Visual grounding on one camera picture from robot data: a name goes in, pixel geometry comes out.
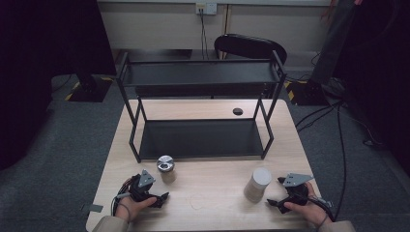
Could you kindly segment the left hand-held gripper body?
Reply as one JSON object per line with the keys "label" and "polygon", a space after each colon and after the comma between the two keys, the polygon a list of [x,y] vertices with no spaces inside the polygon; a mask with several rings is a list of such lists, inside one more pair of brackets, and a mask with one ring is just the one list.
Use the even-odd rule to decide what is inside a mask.
{"label": "left hand-held gripper body", "polygon": [[129,189],[132,200],[135,202],[141,202],[150,197],[154,197],[155,195],[151,194],[149,189],[155,182],[156,179],[146,169],[143,169],[140,174],[132,176]]}

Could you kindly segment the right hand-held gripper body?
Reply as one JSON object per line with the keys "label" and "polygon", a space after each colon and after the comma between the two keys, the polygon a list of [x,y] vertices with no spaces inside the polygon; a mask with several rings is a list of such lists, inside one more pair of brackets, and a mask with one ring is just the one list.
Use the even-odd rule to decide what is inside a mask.
{"label": "right hand-held gripper body", "polygon": [[308,187],[306,182],[312,179],[312,175],[289,173],[283,181],[283,186],[288,193],[284,201],[298,205],[306,205],[308,202]]}

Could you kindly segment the glass jar with white lid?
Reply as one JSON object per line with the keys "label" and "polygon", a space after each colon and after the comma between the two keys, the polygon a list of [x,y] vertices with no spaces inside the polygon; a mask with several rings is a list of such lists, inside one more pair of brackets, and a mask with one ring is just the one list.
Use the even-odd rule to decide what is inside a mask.
{"label": "glass jar with white lid", "polygon": [[271,182],[272,174],[267,168],[258,167],[254,169],[244,188],[244,196],[251,202],[259,202],[264,195],[266,187]]}

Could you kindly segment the glass jar with silver lid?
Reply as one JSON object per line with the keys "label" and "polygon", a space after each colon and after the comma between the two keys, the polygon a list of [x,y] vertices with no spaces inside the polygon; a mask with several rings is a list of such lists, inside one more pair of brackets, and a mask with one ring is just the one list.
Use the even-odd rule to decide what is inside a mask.
{"label": "glass jar with silver lid", "polygon": [[162,180],[166,184],[171,184],[176,180],[175,162],[173,157],[165,155],[157,160],[157,169],[161,174]]}

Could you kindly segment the black metal shelf rack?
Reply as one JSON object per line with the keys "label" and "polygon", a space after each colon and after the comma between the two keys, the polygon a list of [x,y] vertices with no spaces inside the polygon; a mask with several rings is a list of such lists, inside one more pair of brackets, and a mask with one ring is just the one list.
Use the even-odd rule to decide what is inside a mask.
{"label": "black metal shelf rack", "polygon": [[[276,52],[265,59],[132,61],[124,54],[116,80],[132,121],[129,144],[138,161],[259,156],[285,73]],[[159,97],[255,96],[247,117],[150,119],[143,103]]]}

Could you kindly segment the person's right hand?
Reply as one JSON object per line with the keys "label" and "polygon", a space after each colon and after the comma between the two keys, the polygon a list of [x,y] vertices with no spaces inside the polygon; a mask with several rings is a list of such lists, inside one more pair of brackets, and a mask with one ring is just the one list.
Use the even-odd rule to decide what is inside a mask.
{"label": "person's right hand", "polygon": [[315,227],[327,215],[327,213],[322,208],[311,202],[308,202],[304,206],[292,202],[285,202],[284,206],[289,210],[302,215],[308,222],[313,224]]}

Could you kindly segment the person's left hand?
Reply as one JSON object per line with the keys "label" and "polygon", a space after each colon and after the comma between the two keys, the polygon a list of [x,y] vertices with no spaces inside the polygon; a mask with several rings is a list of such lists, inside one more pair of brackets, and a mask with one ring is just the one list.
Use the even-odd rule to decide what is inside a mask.
{"label": "person's left hand", "polygon": [[141,202],[135,202],[129,196],[124,197],[118,203],[114,216],[121,218],[126,222],[132,222],[142,210],[153,205],[156,201],[156,197],[150,197]]}

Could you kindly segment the grey band on left wrist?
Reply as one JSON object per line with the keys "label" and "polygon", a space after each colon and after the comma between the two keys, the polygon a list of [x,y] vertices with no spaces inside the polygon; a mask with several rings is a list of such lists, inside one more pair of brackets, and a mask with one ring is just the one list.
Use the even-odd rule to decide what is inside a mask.
{"label": "grey band on left wrist", "polygon": [[122,204],[122,203],[119,203],[118,205],[124,207],[124,208],[127,210],[127,212],[128,212],[128,218],[126,219],[126,222],[127,222],[127,223],[130,223],[130,219],[131,219],[131,215],[132,215],[130,209],[129,209],[126,205],[124,205],[124,204]]}

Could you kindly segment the grey band on wrist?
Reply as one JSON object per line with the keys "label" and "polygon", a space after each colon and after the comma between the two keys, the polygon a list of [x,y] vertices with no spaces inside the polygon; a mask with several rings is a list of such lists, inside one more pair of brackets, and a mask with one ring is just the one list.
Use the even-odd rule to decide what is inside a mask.
{"label": "grey band on wrist", "polygon": [[124,205],[124,204],[122,204],[122,203],[119,203],[118,205],[124,207],[124,208],[127,210],[127,212],[128,212],[128,218],[126,219],[126,222],[127,222],[127,223],[130,223],[130,219],[131,219],[131,215],[132,215],[130,209],[129,209],[126,205]]}
{"label": "grey band on wrist", "polygon": [[328,218],[329,218],[329,216],[326,215],[326,216],[323,218],[323,220],[322,220],[315,228],[316,228],[316,229],[319,229],[319,228],[324,224],[324,222],[325,222]]}

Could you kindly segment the grey band on right wrist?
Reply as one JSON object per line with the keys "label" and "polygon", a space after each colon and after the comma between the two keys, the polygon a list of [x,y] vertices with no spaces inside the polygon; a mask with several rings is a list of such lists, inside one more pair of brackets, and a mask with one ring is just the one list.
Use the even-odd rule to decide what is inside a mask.
{"label": "grey band on right wrist", "polygon": [[316,229],[319,229],[319,228],[324,224],[324,222],[325,222],[328,218],[329,218],[329,216],[326,215],[326,216],[323,218],[323,220],[322,220],[315,228],[316,228]]}

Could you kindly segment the black stand base yellow stripes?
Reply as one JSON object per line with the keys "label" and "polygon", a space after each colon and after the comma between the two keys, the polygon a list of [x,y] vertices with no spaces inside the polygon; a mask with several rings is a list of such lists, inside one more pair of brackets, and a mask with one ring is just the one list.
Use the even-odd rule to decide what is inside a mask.
{"label": "black stand base yellow stripes", "polygon": [[110,77],[81,76],[70,93],[68,102],[103,102],[113,79]]}

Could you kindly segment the black chair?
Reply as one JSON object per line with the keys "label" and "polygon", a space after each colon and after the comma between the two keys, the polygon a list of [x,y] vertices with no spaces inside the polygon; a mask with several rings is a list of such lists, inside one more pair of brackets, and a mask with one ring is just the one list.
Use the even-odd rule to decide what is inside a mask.
{"label": "black chair", "polygon": [[279,43],[239,34],[224,34],[217,37],[214,49],[216,53],[225,52],[250,59],[268,59],[275,51],[282,64],[287,59],[287,52]]}

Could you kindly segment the grey stand with striped base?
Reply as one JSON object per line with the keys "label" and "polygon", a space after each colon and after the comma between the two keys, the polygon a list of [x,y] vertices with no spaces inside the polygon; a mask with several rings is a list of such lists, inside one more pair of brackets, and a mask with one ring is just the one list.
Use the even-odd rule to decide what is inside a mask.
{"label": "grey stand with striped base", "polygon": [[318,61],[307,82],[294,81],[286,86],[295,105],[326,105],[324,89],[329,84],[349,32],[356,0],[337,0],[336,11],[320,51]]}

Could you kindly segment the dark curtain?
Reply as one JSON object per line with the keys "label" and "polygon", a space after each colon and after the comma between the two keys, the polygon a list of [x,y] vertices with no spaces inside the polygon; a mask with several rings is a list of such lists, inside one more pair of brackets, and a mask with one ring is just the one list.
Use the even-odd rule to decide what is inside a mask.
{"label": "dark curtain", "polygon": [[410,0],[356,8],[336,76],[410,176]]}
{"label": "dark curtain", "polygon": [[97,0],[0,0],[0,170],[26,155],[51,79],[116,74]]}

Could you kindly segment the white wall socket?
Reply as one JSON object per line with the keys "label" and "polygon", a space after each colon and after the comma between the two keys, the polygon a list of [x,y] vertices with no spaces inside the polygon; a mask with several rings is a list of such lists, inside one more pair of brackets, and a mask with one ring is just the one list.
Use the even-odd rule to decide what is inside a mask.
{"label": "white wall socket", "polygon": [[195,12],[198,15],[216,15],[218,12],[217,3],[196,3]]}

